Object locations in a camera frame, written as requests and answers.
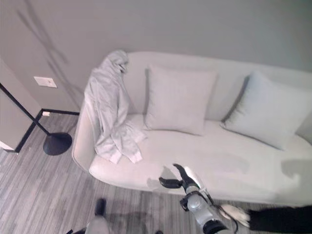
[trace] striped floor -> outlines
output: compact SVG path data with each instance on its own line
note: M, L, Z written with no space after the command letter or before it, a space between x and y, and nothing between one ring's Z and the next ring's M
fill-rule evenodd
M51 114L40 122L51 132L75 133L78 117ZM118 188L81 170L71 150L47 156L45 134L36 127L19 154L0 149L0 234L65 234L94 216L97 198L107 199L107 220L115 234L200 234L180 196ZM246 209L265 205L229 202ZM238 233L251 232L240 226Z

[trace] sofa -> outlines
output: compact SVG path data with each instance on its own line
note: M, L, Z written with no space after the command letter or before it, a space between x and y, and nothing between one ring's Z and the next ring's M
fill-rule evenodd
M312 74L261 64L173 55L156 52L128 54L123 81L130 98L128 119L147 135L138 143L143 160L123 157L113 164L96 155L99 126L93 130L85 104L79 115L72 157L83 170L108 184L128 189L183 195L183 189L166 189L158 182L180 178L173 163L190 167L215 199L302 205L312 203L312 145L301 136L312 132L310 114L285 150L251 137L227 131L221 120L231 110L245 77L260 71L271 79L312 89ZM147 131L144 115L148 105L146 69L158 64L175 69L213 69L217 81L209 99L202 136L177 131Z

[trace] sofa armrest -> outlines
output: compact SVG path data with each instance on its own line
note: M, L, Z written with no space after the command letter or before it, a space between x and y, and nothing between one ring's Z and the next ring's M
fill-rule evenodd
M96 126L93 128L85 103L83 103L77 123L72 157L75 163L85 171L89 171L90 165L95 157L94 138L99 135L97 129L99 129L99 126L98 128Z

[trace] floor lamp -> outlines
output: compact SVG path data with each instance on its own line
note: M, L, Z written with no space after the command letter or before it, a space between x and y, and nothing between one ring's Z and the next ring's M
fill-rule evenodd
M0 83L0 89L38 126L46 133L43 151L47 155L60 155L67 151L72 144L72 137L68 133L49 133Z

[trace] sofa seat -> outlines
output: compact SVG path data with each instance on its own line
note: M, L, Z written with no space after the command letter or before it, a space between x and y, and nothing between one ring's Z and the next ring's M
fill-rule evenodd
M205 121L204 136L175 131L146 131L143 115L128 115L147 139L140 142L143 160L122 157L113 164L95 156L89 168L95 178L120 187L183 195L165 189L158 178L178 178L173 163L189 166L216 199L275 204L312 203L312 146L295 135L285 151L229 132L218 121Z

